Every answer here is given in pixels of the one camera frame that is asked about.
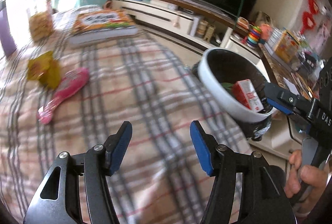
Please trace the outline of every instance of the red and white box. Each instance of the red and white box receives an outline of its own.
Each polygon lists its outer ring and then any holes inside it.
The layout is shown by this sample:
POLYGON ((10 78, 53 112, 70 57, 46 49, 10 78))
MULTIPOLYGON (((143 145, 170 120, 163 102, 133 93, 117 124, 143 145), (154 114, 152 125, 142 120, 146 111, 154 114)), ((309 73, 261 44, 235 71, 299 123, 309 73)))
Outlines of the red and white box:
POLYGON ((252 82, 249 79, 236 82, 232 87, 234 97, 248 109, 259 112, 264 109, 252 82))

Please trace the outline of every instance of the purple object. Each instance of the purple object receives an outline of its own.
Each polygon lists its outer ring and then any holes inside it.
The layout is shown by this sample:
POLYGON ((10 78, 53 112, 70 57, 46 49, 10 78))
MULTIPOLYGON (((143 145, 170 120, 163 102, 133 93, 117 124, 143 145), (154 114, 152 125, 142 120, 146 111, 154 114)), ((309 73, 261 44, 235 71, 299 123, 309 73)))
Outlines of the purple object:
POLYGON ((10 34, 5 1, 0 2, 0 42, 7 57, 15 52, 16 44, 10 34))

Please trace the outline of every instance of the screw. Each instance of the screw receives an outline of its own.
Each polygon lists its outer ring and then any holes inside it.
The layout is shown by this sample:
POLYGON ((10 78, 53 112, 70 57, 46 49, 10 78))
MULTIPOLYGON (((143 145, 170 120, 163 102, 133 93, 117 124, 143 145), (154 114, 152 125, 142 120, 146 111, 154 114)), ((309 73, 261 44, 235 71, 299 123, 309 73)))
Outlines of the screw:
POLYGON ((217 149, 221 152, 224 152, 227 150, 227 147, 224 144, 219 144, 219 145, 217 145, 217 149))
POLYGON ((102 144, 97 144, 94 146, 93 150, 94 151, 101 151, 104 148, 102 144))
POLYGON ((255 157, 255 158, 258 158, 258 159, 259 159, 261 156, 262 156, 262 153, 261 153, 261 152, 258 152, 258 151, 255 151, 255 152, 254 152, 254 157, 255 157))
POLYGON ((61 159, 65 159, 67 156, 68 156, 68 153, 67 153, 67 152, 61 152, 61 153, 59 154, 59 158, 61 158, 61 159))

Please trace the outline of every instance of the thick book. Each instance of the thick book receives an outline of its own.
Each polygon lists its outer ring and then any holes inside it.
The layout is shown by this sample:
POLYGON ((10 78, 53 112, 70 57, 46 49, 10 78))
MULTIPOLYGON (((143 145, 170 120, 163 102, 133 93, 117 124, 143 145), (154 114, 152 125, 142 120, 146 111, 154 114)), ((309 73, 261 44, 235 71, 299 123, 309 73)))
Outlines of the thick book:
POLYGON ((135 35, 137 32, 135 22, 123 10, 94 11, 77 16, 69 42, 78 47, 102 39, 135 35))

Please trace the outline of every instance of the checkered fabric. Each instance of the checkered fabric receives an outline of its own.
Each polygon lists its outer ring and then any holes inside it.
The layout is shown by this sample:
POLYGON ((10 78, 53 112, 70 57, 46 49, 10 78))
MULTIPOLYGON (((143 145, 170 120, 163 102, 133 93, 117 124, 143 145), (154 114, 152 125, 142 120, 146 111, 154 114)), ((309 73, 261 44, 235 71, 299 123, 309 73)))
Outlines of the checkered fabric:
MULTIPOLYGON (((250 147, 202 84, 145 31, 72 49, 66 39, 75 17, 96 9, 57 13, 54 34, 0 61, 0 198, 22 223, 60 152, 86 152, 128 120, 132 140, 120 170, 107 180, 120 223, 200 223, 214 179, 200 167, 190 123, 199 120, 207 133, 236 152, 250 153, 250 147), (27 60, 49 50, 63 73, 87 67, 90 81, 58 107, 52 123, 41 125, 36 112, 52 91, 27 81, 27 60)), ((238 180, 232 221, 240 188, 238 180)), ((89 223, 83 187, 80 193, 83 220, 89 223)))

